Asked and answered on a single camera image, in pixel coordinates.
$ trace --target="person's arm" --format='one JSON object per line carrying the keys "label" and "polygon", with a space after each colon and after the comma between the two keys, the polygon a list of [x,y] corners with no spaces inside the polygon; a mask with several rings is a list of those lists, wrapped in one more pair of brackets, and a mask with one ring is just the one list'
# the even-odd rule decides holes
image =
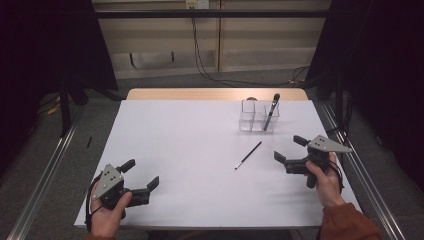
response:
{"label": "person's arm", "polygon": [[[336,155],[330,153],[330,160],[337,164]],[[340,195],[337,174],[329,168],[324,173],[311,161],[308,170],[317,176],[316,191],[323,209],[321,239],[381,239],[380,230],[365,215],[346,203]]]}
{"label": "person's arm", "polygon": [[[94,185],[91,196],[96,191],[98,182]],[[132,193],[125,193],[119,199],[116,207],[113,210],[108,210],[102,207],[102,201],[97,199],[91,202],[92,225],[91,233],[86,236],[86,240],[109,240],[115,239],[115,234],[121,223],[121,215],[125,207],[131,201]]]}

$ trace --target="clear plastic organizer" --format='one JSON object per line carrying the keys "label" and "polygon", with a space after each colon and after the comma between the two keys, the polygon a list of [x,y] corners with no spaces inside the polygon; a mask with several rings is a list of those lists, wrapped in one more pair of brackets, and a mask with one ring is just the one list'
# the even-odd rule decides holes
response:
{"label": "clear plastic organizer", "polygon": [[270,115],[272,101],[243,100],[241,102],[240,131],[274,132],[280,117],[278,103]]}

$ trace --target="orange-brown sleeve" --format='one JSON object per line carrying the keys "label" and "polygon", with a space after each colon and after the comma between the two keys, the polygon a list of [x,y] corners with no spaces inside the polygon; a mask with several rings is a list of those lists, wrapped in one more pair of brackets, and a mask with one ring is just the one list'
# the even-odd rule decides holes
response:
{"label": "orange-brown sleeve", "polygon": [[352,203],[323,210],[321,239],[381,239],[380,230]]}
{"label": "orange-brown sleeve", "polygon": [[115,240],[115,238],[96,237],[90,233],[85,236],[85,240]]}

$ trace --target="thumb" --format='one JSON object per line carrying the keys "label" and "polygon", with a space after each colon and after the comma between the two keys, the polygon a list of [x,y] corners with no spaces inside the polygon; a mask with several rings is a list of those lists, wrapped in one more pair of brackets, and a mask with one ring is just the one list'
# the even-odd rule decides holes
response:
{"label": "thumb", "polygon": [[317,176],[318,182],[321,182],[324,178],[326,178],[326,175],[324,172],[319,168],[317,165],[315,165],[311,161],[306,162],[306,168],[313,173],[315,176]]}
{"label": "thumb", "polygon": [[130,203],[131,198],[132,198],[131,192],[126,192],[124,195],[122,195],[122,197],[119,199],[118,203],[116,204],[115,208],[113,209],[113,214],[118,214],[120,217],[125,207],[128,205],[128,203]]}

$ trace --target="black pen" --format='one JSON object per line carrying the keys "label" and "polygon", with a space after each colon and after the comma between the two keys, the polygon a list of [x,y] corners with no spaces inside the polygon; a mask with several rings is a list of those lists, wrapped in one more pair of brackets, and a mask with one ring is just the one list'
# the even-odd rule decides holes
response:
{"label": "black pen", "polygon": [[254,148],[252,149],[252,151],[250,151],[250,153],[249,153],[249,154],[247,154],[247,156],[243,158],[243,160],[241,160],[241,163],[240,163],[237,167],[235,167],[235,168],[234,168],[234,171],[235,171],[235,170],[237,170],[237,169],[240,167],[240,165],[241,165],[244,161],[246,161],[246,159],[250,156],[250,154],[252,154],[252,153],[256,150],[256,148],[258,148],[258,147],[259,147],[259,145],[261,145],[261,143],[262,143],[262,141],[261,141],[261,142],[259,142],[259,143],[256,145],[256,147],[254,147]]}
{"label": "black pen", "polygon": [[275,106],[277,106],[278,100],[280,99],[280,94],[276,93],[274,95],[274,100],[272,101],[271,110],[269,111],[268,117],[264,125],[264,132],[268,129],[269,122],[271,121],[272,114],[274,113]]}

